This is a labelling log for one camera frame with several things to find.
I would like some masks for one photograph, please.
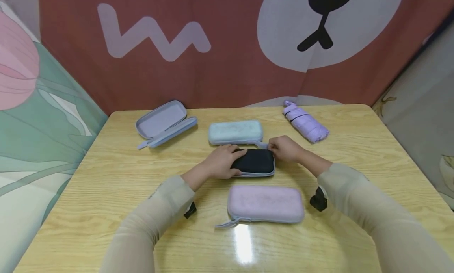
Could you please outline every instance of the purple umbrella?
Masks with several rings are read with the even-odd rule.
[[[329,130],[313,118],[307,111],[288,100],[284,102],[283,114],[304,138],[311,143],[322,141],[328,137]]]

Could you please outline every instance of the person's left hand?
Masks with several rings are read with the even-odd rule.
[[[222,145],[212,151],[212,153],[200,163],[200,166],[204,168],[207,175],[211,178],[226,180],[234,175],[241,175],[239,169],[231,169],[230,167],[236,159],[246,154],[247,149],[235,152],[237,149],[237,145]]]

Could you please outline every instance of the black clip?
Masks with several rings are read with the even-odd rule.
[[[311,197],[309,203],[317,209],[319,212],[325,210],[328,207],[328,200],[325,197],[325,193],[320,187],[317,187],[315,195]]]
[[[186,213],[183,214],[183,216],[186,218],[186,219],[189,219],[189,217],[194,214],[195,212],[197,211],[197,208],[196,208],[196,204],[194,202],[191,203],[191,206],[189,207],[189,209],[186,211]]]

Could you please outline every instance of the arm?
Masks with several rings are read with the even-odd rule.
[[[361,172],[304,150],[287,136],[271,139],[269,148],[317,177],[334,206],[372,237],[383,272],[454,272],[454,263],[421,223]]]
[[[120,224],[99,272],[154,272],[153,249],[156,243],[182,217],[195,192],[208,178],[231,178],[241,174],[230,166],[247,150],[234,152],[236,149],[236,145],[218,147],[190,171],[165,180]]]

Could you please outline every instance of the hand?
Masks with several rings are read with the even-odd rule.
[[[274,153],[274,156],[285,162],[298,163],[304,148],[299,146],[287,135],[271,138],[268,144],[268,150]]]
[[[231,178],[234,175],[241,175],[239,169],[231,169],[230,167],[236,159],[246,154],[247,149],[235,152],[237,149],[237,145],[227,144],[220,146],[200,163],[200,167],[207,171],[209,177],[222,180]]]

